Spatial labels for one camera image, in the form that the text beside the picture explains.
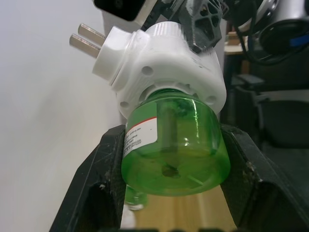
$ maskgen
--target black chair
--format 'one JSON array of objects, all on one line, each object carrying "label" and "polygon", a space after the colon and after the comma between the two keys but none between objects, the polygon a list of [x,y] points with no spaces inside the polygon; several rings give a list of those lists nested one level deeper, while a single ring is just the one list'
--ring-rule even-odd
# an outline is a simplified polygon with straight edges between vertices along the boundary
[{"label": "black chair", "polygon": [[251,65],[250,75],[235,76],[235,126],[258,147],[309,148],[309,103],[270,101],[264,92],[309,89],[309,51],[275,66]]}]

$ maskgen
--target gray plastic part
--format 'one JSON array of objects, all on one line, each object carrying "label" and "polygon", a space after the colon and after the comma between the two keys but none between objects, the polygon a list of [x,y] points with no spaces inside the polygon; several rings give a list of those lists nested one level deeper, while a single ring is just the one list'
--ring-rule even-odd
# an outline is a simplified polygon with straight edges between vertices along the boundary
[{"label": "gray plastic part", "polygon": [[195,53],[207,50],[221,40],[222,0],[187,0],[178,14],[187,42]]}]

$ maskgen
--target white label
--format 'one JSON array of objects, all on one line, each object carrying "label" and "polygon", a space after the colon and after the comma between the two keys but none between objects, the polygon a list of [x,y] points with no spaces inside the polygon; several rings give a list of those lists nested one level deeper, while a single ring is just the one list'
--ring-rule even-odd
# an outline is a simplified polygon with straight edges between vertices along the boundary
[{"label": "white label", "polygon": [[137,148],[154,143],[157,139],[156,117],[135,125],[126,133],[124,157]]}]

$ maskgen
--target white wall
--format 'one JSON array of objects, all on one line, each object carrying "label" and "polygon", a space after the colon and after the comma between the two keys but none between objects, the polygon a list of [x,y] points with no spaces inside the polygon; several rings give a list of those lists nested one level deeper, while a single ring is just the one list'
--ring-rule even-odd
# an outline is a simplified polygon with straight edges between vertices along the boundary
[{"label": "white wall", "polygon": [[0,227],[48,231],[72,177],[101,135],[120,124],[94,59],[69,47],[90,0],[0,1]]}]

